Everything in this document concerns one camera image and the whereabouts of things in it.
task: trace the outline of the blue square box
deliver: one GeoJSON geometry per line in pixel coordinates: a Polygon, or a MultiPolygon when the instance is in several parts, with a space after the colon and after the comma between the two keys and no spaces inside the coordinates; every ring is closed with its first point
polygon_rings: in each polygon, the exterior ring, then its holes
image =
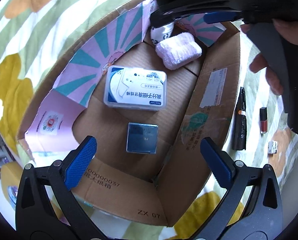
{"type": "Polygon", "coordinates": [[[155,154],[157,140],[157,125],[129,123],[126,151],[129,153],[155,154]]]}

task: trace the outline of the white cloth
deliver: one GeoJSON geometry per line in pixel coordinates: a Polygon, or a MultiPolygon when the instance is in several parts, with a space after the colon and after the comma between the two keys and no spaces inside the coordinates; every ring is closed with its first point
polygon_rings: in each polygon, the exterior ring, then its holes
{"type": "Polygon", "coordinates": [[[160,28],[151,27],[151,40],[156,46],[160,41],[163,41],[171,36],[173,31],[174,23],[162,26],[160,28]]]}
{"type": "Polygon", "coordinates": [[[162,58],[166,68],[175,70],[199,58],[202,49],[191,33],[181,33],[159,42],[156,53],[162,58]]]}

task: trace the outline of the white plastic box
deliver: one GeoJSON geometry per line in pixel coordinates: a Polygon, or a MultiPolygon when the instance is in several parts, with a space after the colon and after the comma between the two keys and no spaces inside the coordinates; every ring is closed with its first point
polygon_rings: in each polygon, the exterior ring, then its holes
{"type": "Polygon", "coordinates": [[[103,101],[109,107],[164,109],[167,106],[167,75],[157,70],[111,66],[103,101]]]}

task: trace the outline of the metal screw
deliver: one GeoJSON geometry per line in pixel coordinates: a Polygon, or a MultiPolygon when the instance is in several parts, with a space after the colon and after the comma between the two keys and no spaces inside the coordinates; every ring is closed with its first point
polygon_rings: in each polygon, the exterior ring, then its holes
{"type": "Polygon", "coordinates": [[[60,160],[56,160],[56,161],[53,162],[53,166],[58,167],[58,166],[61,165],[61,163],[62,163],[62,161],[60,161],[60,160]]]}
{"type": "Polygon", "coordinates": [[[266,167],[266,169],[269,170],[269,171],[272,170],[272,167],[271,167],[269,164],[266,164],[265,167],[266,167]]]}
{"type": "Polygon", "coordinates": [[[238,167],[243,167],[243,162],[242,161],[236,161],[236,165],[238,167]]]}
{"type": "Polygon", "coordinates": [[[28,163],[27,165],[24,166],[24,168],[25,168],[26,170],[30,170],[31,167],[32,167],[32,164],[31,164],[31,163],[28,163]]]}
{"type": "Polygon", "coordinates": [[[172,14],[173,11],[169,11],[169,12],[165,12],[163,15],[168,15],[168,14],[172,14]]]}

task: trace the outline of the blue gripper pad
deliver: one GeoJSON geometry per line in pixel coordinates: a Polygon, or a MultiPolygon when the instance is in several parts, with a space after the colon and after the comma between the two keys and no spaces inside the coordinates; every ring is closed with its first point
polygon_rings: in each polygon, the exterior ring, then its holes
{"type": "Polygon", "coordinates": [[[205,23],[219,23],[219,22],[228,22],[237,20],[236,17],[238,13],[236,12],[213,12],[207,13],[204,15],[203,20],[205,23]]]}
{"type": "Polygon", "coordinates": [[[210,137],[201,140],[200,152],[220,187],[229,189],[235,176],[235,167],[230,156],[221,151],[210,137]]]}
{"type": "Polygon", "coordinates": [[[63,160],[64,183],[68,190],[78,185],[96,152],[97,140],[92,136],[87,136],[78,148],[71,151],[63,160]]]}

